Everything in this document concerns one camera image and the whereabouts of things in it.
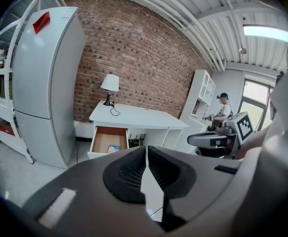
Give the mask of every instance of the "freezer door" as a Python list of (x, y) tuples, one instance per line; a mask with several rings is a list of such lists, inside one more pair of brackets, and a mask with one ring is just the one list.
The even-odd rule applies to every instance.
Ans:
[(15, 111), (21, 136), (32, 157), (50, 166), (66, 168), (50, 119), (37, 118)]
[[(50, 22), (35, 34), (33, 23), (49, 11)], [(58, 7), (35, 12), (22, 32), (13, 58), (14, 109), (50, 119), (51, 78), (54, 61), (76, 7)]]

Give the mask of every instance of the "white ceiling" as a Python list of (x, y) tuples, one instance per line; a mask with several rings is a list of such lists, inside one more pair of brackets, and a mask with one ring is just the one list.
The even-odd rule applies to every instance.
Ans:
[[(277, 71), (287, 67), (286, 42), (244, 35), (244, 24), (259, 24), (288, 30), (288, 20), (284, 13), (257, 1), (132, 1), (154, 10), (173, 23), (197, 46), (215, 70), (225, 69), (225, 61), (229, 65), (243, 63)], [(239, 54), (241, 46), (247, 49), (247, 54)]]

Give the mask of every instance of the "pipe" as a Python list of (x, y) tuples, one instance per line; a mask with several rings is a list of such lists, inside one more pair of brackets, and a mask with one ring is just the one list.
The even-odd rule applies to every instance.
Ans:
[[(234, 31), (237, 32), (237, 36), (236, 36), (236, 40), (237, 40), (237, 43), (238, 45), (240, 46), (240, 48), (244, 48), (243, 45), (242, 45), (242, 40), (241, 40), (241, 37), (240, 37), (240, 34), (239, 34), (239, 31), (238, 31), (238, 27), (236, 25), (236, 21), (235, 21), (235, 14), (234, 14), (234, 7), (233, 5), (231, 4), (230, 0), (225, 0), (225, 2), (228, 4), (228, 6), (230, 7), (231, 9), (231, 12), (232, 12), (232, 26), (234, 28)], [(239, 54), (239, 57), (240, 57), (240, 61), (241, 63), (243, 63), (243, 56), (242, 54)]]
[(224, 69), (226, 69), (226, 64), (227, 64), (227, 60), (224, 59), (224, 60), (223, 60), (223, 66), (224, 66)]
[(221, 70), (224, 71), (224, 66), (222, 63), (222, 58), (220, 57), (218, 51), (217, 51), (217, 47), (215, 46), (213, 40), (211, 39), (210, 35), (208, 34), (208, 32), (205, 30), (205, 28), (203, 27), (203, 25), (193, 16), (193, 14), (185, 7), (183, 6), (178, 0), (170, 0), (171, 2), (173, 2), (178, 8), (180, 8), (183, 12), (185, 12), (185, 14), (189, 17), (189, 19), (200, 29), (200, 31), (202, 32), (202, 34), (204, 35), (204, 37), (206, 38), (206, 40), (209, 42), (212, 50), (215, 51), (216, 57), (218, 59), (219, 65), (221, 67)]
[[(164, 9), (162, 9), (160, 6), (152, 3), (149, 0), (143, 0), (149, 4), (151, 4), (153, 7), (161, 10), (162, 12), (164, 12), (166, 15), (168, 15), (170, 18), (172, 18), (176, 23), (178, 22), (178, 20), (176, 18), (174, 18), (172, 15), (170, 15), (168, 12), (166, 12)], [(217, 71), (221, 71), (222, 69), (220, 68), (220, 66), (217, 63), (217, 60), (214, 58), (212, 52), (211, 52), (211, 48), (208, 47), (208, 45), (206, 44), (206, 42), (204, 41), (204, 39), (200, 38), (200, 34), (193, 28), (193, 26), (191, 24), (189, 24), (185, 18), (183, 18), (176, 10), (174, 10), (173, 8), (171, 8), (169, 5), (167, 5), (166, 3), (164, 3), (161, 0), (154, 0), (155, 2), (161, 3), (163, 5), (163, 7), (167, 8), (168, 10), (175, 12), (176, 16), (179, 17), (187, 26), (188, 29), (193, 33), (191, 34), (193, 37), (196, 36), (199, 38), (200, 42), (202, 43), (202, 45), (205, 47), (205, 49), (207, 50), (207, 52), (209, 53), (211, 59), (213, 60), (216, 70)]]

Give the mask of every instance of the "cable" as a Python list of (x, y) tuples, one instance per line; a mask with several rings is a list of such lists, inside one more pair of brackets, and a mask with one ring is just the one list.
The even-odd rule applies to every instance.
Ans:
[[(112, 104), (111, 104), (112, 108), (111, 108), (111, 110), (110, 110), (110, 113), (112, 114), (112, 116), (119, 116), (119, 115), (121, 114), (121, 112), (118, 112), (118, 111), (114, 108), (115, 104), (117, 104), (117, 103), (113, 101)], [(118, 114), (117, 114), (117, 115), (114, 115), (114, 114), (112, 113), (112, 110), (115, 110)]]
[(153, 214), (155, 214), (156, 212), (158, 212), (161, 208), (159, 208), (157, 211), (155, 211), (154, 213), (150, 214), (150, 216), (152, 216)]
[(235, 21), (234, 9), (233, 9), (233, 7), (232, 7), (232, 5), (231, 5), (231, 3), (230, 3), (229, 0), (228, 0), (228, 1), (224, 0), (224, 2), (226, 3), (227, 6), (230, 7), (230, 11), (232, 12), (232, 19), (233, 19), (233, 21), (234, 21), (234, 24), (235, 24), (235, 27), (236, 27), (236, 31), (237, 31), (237, 35), (238, 35), (238, 38), (239, 38), (239, 43), (240, 43), (240, 45), (241, 45), (241, 48), (244, 48), (243, 43), (242, 43), (241, 36), (240, 36), (240, 34), (239, 34), (238, 26), (237, 26), (236, 21)]

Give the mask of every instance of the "white lamp shade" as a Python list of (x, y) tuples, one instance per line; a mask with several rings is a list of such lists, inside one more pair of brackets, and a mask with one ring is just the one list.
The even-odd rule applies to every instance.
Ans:
[(119, 91), (119, 77), (107, 74), (100, 87), (111, 91)]

